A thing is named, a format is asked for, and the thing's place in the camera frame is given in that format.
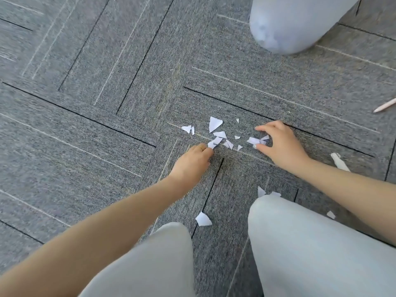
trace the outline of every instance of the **paper fragment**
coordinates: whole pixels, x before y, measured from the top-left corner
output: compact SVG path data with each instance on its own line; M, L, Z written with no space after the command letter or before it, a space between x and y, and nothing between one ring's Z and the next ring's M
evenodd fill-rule
M259 139L256 139L255 137L250 137L250 138L247 140L247 142L248 142L248 143L251 143L252 145L260 144L260 140L259 140Z
M335 214L333 214L332 211L329 211L326 215L327 215L328 217L332 218L333 220L335 219Z
M263 190L261 187L258 186L257 194L259 195L259 198L260 198L260 197L263 197L266 194L266 192L265 192L265 190Z
M225 141L228 144L228 147L232 150L232 148L234 148L234 144L231 143L229 140L225 140Z
M276 197L280 197L280 196L282 196L282 194L280 194L280 193L277 193L277 192L271 192L271 194L270 195L273 195L273 196L276 196Z
M225 135L224 131L220 131L220 132L213 132L213 135L216 137L222 137L223 139L226 139L227 136Z
M198 223L198 226L210 226L212 224L212 221L209 219L209 217L202 212L200 212L195 219Z
M337 166L337 168L350 172L347 165L344 163L344 161L341 159L341 156L338 153L331 153L330 156L334 160L334 164Z
M223 124L223 120L216 119L214 117L210 117L210 122L209 122L209 133L211 133L213 130L218 128L221 124Z
M214 140L210 141L207 146L209 148L214 148L215 146L217 146L218 144L220 144L220 142L223 140L223 138L221 137L216 137Z
M190 133L191 130L191 125L189 126L182 126L181 129L183 129L185 132Z

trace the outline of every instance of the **light gray pants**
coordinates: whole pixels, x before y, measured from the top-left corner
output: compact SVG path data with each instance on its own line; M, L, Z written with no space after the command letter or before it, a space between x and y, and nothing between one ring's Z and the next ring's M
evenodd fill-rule
M265 297L396 296L396 249L384 243L276 196L257 199L248 223ZM162 226L80 296L194 297L187 228Z

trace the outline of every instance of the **pencil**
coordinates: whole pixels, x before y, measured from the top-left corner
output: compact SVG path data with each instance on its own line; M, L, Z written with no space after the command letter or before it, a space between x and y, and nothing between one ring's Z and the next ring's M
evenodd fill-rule
M396 103L396 98L392 99L392 100L386 102L384 105L381 105L380 107L376 108L374 110L374 112L380 112L381 110L384 110L384 109L388 108L389 106L391 106L391 105L393 105L395 103Z

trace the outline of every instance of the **carpet floor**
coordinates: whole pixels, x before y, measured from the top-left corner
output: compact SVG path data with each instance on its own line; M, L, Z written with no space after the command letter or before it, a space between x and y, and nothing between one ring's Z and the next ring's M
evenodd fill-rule
M334 165L337 152L351 171L396 183L396 106L372 113L395 97L396 3L361 0L287 57L255 43L251 3L0 0L0 272L164 178L212 139L210 116L243 149L217 147L202 181L143 236L187 226L197 295L262 296L247 233L257 186L383 240L246 140L281 119L314 159ZM212 227L197 227L200 211Z

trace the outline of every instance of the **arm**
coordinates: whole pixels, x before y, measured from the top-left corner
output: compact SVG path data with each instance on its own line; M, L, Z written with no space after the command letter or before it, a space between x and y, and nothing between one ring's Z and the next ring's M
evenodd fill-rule
M256 148L288 172L304 179L396 243L396 185L346 172L309 158L293 131L281 121L257 126L273 146Z
M128 252L209 167L213 150L193 146L171 173L77 223L0 278L0 296L77 296L103 268Z

